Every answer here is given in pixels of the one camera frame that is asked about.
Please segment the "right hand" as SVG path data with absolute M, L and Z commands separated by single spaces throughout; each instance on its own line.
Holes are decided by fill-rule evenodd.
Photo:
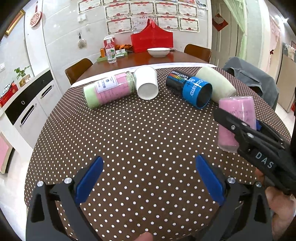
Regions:
M 279 240 L 295 217 L 295 198 L 273 186 L 267 187 L 265 194 L 269 208 L 274 212 L 271 220 L 273 240 Z

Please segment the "left hand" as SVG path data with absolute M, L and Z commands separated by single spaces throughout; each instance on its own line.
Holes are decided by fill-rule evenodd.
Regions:
M 144 232 L 139 235 L 134 241 L 153 241 L 154 237 L 150 232 Z

